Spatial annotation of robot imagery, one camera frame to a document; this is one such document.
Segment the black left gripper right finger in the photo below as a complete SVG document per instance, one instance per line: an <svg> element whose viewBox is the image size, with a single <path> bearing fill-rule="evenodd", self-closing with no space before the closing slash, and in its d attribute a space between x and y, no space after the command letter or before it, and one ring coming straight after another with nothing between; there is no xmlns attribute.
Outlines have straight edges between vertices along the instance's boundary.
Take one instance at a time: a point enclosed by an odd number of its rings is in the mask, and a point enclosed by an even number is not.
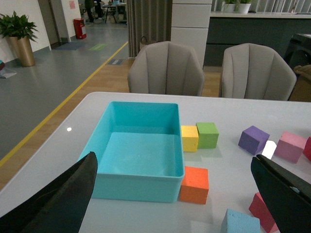
<svg viewBox="0 0 311 233"><path fill-rule="evenodd" d="M311 184L258 154L252 158L251 173L279 231L311 231Z"/></svg>

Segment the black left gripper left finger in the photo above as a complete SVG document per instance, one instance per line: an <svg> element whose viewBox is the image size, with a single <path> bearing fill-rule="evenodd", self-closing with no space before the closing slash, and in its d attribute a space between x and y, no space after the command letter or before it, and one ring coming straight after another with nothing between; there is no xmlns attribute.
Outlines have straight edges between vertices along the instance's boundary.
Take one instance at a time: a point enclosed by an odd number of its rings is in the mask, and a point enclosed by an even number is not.
<svg viewBox="0 0 311 233"><path fill-rule="evenodd" d="M0 218L2 233L77 233L98 168L90 152L28 200Z"/></svg>

